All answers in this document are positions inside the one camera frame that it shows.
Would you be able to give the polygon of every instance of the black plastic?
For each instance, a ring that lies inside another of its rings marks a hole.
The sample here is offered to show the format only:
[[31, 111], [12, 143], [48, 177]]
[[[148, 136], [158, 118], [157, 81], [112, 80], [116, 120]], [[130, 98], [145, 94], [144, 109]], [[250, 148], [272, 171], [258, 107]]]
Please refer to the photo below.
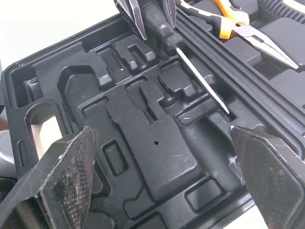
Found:
[[292, 4], [283, 0], [258, 0], [258, 3], [269, 18], [291, 18], [296, 22], [305, 24], [305, 13], [303, 10], [299, 11], [298, 8], [298, 4], [305, 6], [305, 0], [293, 0]]
[[259, 15], [258, 0], [230, 0], [230, 2], [235, 8], [246, 12], [250, 17], [250, 21], [257, 19]]
[[295, 104], [305, 108], [305, 72], [297, 73], [289, 69], [273, 78], [270, 82]]
[[231, 49], [237, 57], [247, 62], [251, 66], [258, 64], [263, 60], [262, 55], [258, 50], [239, 37], [231, 38], [225, 42], [225, 45]]
[[[177, 56], [152, 49], [152, 40], [141, 42], [121, 16], [2, 75], [19, 178], [38, 162], [33, 120], [45, 120], [51, 110], [62, 135], [86, 125], [99, 130], [86, 228], [207, 229], [238, 217], [253, 202], [229, 137], [231, 125], [278, 136], [304, 157], [304, 111], [201, 25], [179, 9], [177, 15], [186, 55], [230, 116]], [[103, 77], [107, 83], [100, 83]], [[41, 93], [31, 96], [33, 90]]]

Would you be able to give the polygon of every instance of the screwdriver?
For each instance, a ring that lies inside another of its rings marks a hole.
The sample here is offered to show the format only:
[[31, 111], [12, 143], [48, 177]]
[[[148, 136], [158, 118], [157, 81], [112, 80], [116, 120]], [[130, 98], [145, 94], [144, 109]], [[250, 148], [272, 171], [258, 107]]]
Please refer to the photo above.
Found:
[[164, 52], [169, 56], [175, 56], [177, 54], [188, 69], [196, 76], [200, 84], [207, 90], [208, 94], [225, 110], [227, 114], [229, 114], [230, 111], [224, 102], [219, 98], [181, 50], [184, 45], [183, 38], [169, 25], [160, 6], [153, 0], [139, 0], [139, 5], [142, 13], [142, 20], [146, 29], [162, 45]]

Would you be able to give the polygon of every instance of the screwdriver shaft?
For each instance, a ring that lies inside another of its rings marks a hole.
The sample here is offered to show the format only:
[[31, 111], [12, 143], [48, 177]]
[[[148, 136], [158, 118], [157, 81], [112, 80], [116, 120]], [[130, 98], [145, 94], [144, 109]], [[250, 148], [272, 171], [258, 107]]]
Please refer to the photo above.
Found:
[[219, 98], [219, 96], [215, 93], [215, 91], [210, 87], [210, 85], [205, 81], [205, 79], [202, 77], [202, 75], [198, 72], [198, 70], [195, 68], [195, 66], [191, 63], [191, 61], [186, 57], [186, 55], [182, 52], [181, 49], [176, 49], [178, 56], [183, 60], [183, 62], [187, 65], [187, 67], [192, 71], [192, 73], [197, 77], [199, 82], [209, 95], [229, 114], [230, 111], [224, 104], [224, 102]]

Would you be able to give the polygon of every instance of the black plastic tool case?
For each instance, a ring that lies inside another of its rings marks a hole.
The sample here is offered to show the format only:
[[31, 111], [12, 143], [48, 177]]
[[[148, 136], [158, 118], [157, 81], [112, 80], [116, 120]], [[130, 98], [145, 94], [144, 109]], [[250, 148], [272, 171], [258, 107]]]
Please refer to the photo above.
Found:
[[38, 162], [31, 125], [100, 132], [85, 228], [220, 228], [253, 202], [228, 131], [282, 138], [304, 158], [304, 110], [178, 10], [184, 50], [229, 107], [182, 65], [141, 42], [120, 15], [18, 63], [2, 88], [18, 177]]

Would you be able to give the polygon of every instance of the screwdriver handle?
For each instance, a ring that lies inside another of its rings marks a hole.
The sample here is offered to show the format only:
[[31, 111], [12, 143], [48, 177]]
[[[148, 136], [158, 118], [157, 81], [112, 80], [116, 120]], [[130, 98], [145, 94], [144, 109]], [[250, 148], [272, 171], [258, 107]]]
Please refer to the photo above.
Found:
[[208, 24], [213, 26], [215, 36], [222, 40], [228, 40], [231, 37], [235, 22], [230, 18], [226, 18], [214, 13], [210, 13], [191, 6], [184, 0], [176, 0], [176, 5], [179, 6], [185, 13], [204, 19]]
[[147, 32], [157, 38], [166, 54], [176, 55], [176, 49], [183, 46], [183, 38], [169, 25], [160, 6], [151, 0], [140, 0], [139, 5]]

